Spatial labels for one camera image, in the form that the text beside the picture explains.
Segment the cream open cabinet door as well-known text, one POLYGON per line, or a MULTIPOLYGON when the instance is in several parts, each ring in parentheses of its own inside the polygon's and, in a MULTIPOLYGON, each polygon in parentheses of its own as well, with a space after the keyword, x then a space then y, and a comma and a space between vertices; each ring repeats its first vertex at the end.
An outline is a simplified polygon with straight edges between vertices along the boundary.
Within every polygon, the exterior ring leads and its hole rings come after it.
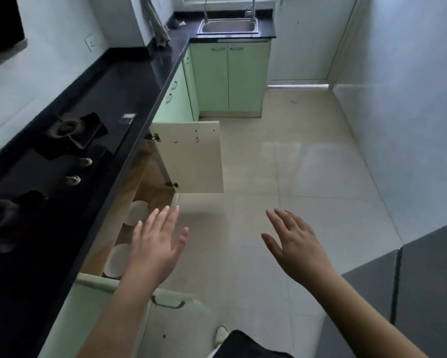
POLYGON ((150 133, 172 186, 178 193, 223 193, 223 166, 218 121, 152 123, 150 133))

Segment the black garment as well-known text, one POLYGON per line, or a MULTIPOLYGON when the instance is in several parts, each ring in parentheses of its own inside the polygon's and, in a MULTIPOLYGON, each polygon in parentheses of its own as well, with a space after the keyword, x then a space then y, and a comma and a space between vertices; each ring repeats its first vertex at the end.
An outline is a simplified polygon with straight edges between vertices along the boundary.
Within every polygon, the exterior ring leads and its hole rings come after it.
POLYGON ((230 332, 207 358, 294 358, 286 352, 266 349, 242 331, 230 332))

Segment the narrow green cabinet door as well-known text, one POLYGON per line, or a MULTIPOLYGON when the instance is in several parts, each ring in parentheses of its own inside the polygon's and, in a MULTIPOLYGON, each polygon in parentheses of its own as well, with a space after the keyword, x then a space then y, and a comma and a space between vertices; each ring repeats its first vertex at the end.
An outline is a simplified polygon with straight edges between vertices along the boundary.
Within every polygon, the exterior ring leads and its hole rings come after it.
POLYGON ((188 47, 184 58, 182 60, 183 69, 185 73, 185 79, 187 84, 187 91, 189 94, 189 100, 191 105, 192 118, 194 122, 199 121, 200 108, 198 103, 198 96, 196 90, 196 83, 194 78, 193 65, 191 60, 191 48, 188 47))

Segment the green cabinet front panel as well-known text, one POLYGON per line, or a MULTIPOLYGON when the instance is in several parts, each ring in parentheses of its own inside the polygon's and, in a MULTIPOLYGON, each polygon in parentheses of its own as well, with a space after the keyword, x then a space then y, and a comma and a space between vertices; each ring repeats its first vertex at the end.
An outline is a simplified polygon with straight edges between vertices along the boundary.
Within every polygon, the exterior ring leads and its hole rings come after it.
POLYGON ((38 358, 75 358, 120 281, 79 273, 38 358))

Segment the person's right hand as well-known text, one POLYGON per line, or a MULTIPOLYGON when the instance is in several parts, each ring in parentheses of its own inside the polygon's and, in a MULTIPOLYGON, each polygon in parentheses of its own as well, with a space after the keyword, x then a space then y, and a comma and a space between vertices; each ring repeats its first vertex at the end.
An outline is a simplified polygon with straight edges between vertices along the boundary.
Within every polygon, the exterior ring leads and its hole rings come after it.
POLYGON ((314 230, 303 218, 289 210, 265 212, 284 254, 283 261, 278 264, 290 278, 311 289, 319 280, 336 273, 314 230))

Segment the stainless steel sink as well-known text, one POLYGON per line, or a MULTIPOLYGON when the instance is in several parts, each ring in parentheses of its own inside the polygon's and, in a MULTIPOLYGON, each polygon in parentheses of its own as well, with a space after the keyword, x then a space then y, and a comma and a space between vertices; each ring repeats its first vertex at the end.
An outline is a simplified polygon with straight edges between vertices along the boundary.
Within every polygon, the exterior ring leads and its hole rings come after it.
POLYGON ((197 35, 254 35, 259 34, 258 19, 252 18, 217 18, 203 19, 196 32, 197 35))

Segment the white door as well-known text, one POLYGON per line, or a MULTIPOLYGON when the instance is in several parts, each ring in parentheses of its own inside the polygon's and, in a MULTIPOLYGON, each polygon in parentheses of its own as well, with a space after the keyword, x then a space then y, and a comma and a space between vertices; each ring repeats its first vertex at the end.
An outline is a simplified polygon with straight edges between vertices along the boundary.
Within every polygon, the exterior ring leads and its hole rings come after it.
POLYGON ((356 1, 277 0, 269 83, 326 83, 356 1))

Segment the white shoe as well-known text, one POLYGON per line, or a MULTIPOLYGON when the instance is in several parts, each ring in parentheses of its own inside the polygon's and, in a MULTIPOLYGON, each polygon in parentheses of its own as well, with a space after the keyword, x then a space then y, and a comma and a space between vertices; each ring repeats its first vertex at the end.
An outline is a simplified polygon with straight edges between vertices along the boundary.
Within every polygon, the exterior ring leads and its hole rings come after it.
POLYGON ((218 326, 216 329, 215 339, 214 339, 215 348, 220 347, 220 345, 223 344, 223 342, 226 340, 226 338, 229 335, 230 335, 230 330, 225 324, 218 326))

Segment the person's left forearm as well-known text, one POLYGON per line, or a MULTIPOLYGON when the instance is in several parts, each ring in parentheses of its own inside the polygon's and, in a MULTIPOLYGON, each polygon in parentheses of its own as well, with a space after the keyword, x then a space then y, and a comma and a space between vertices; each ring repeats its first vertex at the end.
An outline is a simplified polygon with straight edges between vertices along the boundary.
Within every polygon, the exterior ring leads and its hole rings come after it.
POLYGON ((76 358, 129 358, 145 307, 169 270, 130 269, 76 358))

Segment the green cabinet drawer front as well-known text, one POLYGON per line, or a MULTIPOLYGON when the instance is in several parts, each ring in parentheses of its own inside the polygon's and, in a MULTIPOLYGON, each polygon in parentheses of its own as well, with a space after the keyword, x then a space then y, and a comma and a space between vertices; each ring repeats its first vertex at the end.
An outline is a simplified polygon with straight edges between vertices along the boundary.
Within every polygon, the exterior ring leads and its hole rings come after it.
POLYGON ((184 67, 181 62, 155 114, 153 123, 185 123, 193 121, 184 67))

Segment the grey hanging towel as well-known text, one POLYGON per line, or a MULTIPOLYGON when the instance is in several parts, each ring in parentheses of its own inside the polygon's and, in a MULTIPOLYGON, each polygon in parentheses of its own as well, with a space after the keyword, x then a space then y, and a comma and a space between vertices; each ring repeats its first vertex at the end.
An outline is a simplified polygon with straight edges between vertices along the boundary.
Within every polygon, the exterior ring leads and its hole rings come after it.
POLYGON ((171 40, 166 23, 162 22, 152 0, 140 0, 143 17, 152 30, 157 47, 167 47, 171 40))

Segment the black glass gas cooktop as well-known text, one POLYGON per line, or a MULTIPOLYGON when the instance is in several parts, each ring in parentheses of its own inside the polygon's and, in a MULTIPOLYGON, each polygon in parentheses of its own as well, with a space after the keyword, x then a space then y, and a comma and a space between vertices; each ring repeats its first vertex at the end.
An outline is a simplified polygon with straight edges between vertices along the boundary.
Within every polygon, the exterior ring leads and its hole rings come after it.
POLYGON ((131 126, 120 124, 121 116, 111 118, 110 121, 100 118, 107 127, 108 134, 95 139, 84 150, 62 146, 58 141, 46 137, 45 133, 57 120, 79 117, 59 116, 47 130, 32 141, 31 147, 0 179, 0 198, 15 198, 31 190, 43 193, 48 200, 37 225, 44 223, 45 214, 52 209, 62 208, 72 198, 83 198, 85 190, 89 185, 93 185, 106 169, 131 126), (80 167, 80 157, 90 157, 93 164, 85 168, 80 167), (67 176, 79 176, 80 184, 66 185, 67 176))

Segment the white plate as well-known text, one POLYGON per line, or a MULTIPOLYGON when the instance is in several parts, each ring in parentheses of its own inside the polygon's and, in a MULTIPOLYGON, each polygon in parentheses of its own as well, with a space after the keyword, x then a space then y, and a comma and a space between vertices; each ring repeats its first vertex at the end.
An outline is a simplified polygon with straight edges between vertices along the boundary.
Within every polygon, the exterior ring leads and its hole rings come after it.
POLYGON ((124 224, 135 227, 139 221, 145 222, 148 216, 149 204, 143 200, 136 200, 131 203, 124 224))
POLYGON ((130 260, 132 246, 128 243, 115 245, 105 263, 103 275, 111 279, 120 279, 130 260))

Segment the person's left hand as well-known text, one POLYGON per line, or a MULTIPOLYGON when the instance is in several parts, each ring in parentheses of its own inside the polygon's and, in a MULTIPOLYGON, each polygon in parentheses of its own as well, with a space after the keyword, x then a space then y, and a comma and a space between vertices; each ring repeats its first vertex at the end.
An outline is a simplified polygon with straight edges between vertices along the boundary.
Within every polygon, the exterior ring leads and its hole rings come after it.
POLYGON ((179 206, 155 209, 143 223, 142 243, 133 247, 123 279, 134 279, 157 288, 175 269, 179 257, 172 257, 172 235, 179 206))

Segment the black range hood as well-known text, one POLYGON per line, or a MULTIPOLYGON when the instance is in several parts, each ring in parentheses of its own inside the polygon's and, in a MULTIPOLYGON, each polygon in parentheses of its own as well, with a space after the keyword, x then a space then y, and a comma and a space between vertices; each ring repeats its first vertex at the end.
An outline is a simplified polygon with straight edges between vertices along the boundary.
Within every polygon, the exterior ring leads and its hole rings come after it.
POLYGON ((0 0, 0 65, 27 46, 17 0, 0 0))

